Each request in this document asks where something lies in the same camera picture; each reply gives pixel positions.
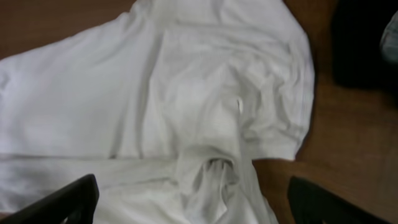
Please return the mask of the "white t-shirt black print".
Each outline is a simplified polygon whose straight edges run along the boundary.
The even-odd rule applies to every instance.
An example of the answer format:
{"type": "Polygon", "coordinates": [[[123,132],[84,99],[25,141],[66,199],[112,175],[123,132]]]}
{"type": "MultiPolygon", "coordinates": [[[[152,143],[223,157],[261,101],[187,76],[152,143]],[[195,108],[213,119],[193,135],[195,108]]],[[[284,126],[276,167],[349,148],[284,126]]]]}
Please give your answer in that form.
{"type": "Polygon", "coordinates": [[[95,175],[95,223],[276,223],[255,159],[310,126],[306,33],[280,0],[137,1],[1,60],[1,211],[95,175]]]}

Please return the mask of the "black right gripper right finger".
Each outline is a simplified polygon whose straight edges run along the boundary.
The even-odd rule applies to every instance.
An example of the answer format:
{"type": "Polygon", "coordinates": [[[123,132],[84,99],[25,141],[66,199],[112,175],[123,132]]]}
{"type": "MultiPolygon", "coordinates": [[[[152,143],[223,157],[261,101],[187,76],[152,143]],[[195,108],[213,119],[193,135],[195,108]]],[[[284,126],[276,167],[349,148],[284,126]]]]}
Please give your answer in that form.
{"type": "Polygon", "coordinates": [[[290,178],[287,191],[296,224],[388,224],[305,179],[290,178]]]}

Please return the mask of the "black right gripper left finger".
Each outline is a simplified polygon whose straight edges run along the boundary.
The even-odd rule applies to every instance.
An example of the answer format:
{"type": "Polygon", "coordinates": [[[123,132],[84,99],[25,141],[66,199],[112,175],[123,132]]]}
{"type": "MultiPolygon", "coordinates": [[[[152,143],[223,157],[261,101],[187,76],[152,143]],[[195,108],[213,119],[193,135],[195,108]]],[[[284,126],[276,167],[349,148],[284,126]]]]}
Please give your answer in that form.
{"type": "Polygon", "coordinates": [[[99,197],[96,177],[88,174],[6,216],[1,224],[92,224],[99,197]]]}

